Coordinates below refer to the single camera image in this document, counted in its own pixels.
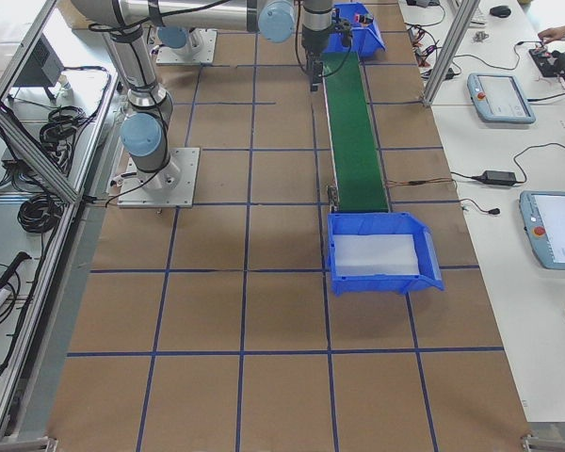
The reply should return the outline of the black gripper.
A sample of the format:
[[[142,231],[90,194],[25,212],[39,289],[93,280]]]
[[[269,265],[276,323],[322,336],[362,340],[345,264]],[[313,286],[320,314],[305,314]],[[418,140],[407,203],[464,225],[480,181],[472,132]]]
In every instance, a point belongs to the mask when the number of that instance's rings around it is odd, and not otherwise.
[[[325,47],[306,51],[306,71],[311,88],[318,88],[323,80],[324,63],[322,55]]]

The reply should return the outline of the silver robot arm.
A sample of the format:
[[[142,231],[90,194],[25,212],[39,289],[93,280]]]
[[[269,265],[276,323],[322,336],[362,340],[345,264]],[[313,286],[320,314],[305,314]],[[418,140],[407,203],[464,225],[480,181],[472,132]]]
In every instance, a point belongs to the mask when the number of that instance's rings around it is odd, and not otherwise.
[[[200,30],[194,27],[158,27],[157,37],[162,45],[178,52],[197,53],[203,45]]]
[[[312,89],[323,78],[322,54],[333,31],[331,1],[76,1],[89,30],[105,34],[134,115],[121,126],[121,143],[137,170],[137,190],[163,197],[193,193],[198,153],[167,143],[172,99],[159,83],[144,43],[143,26],[258,32],[271,42],[287,40],[302,24],[302,47]]]

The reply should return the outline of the person hand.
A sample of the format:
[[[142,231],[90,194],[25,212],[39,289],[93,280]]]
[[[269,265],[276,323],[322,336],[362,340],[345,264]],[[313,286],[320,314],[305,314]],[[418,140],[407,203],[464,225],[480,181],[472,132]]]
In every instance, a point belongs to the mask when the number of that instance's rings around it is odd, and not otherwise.
[[[565,37],[565,27],[546,28],[538,33],[538,38],[542,41],[561,40]]]

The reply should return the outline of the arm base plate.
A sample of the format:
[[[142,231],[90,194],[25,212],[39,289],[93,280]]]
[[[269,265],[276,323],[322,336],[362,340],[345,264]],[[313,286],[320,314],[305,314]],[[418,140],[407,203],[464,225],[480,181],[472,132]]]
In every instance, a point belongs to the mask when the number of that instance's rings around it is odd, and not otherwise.
[[[205,28],[160,27],[161,41],[156,56],[159,66],[211,65],[215,56],[217,31]]]
[[[193,206],[200,148],[170,148],[169,163],[146,185],[152,175],[138,172],[132,157],[128,172],[135,172],[122,181],[122,194],[116,199],[121,208],[170,208]]]

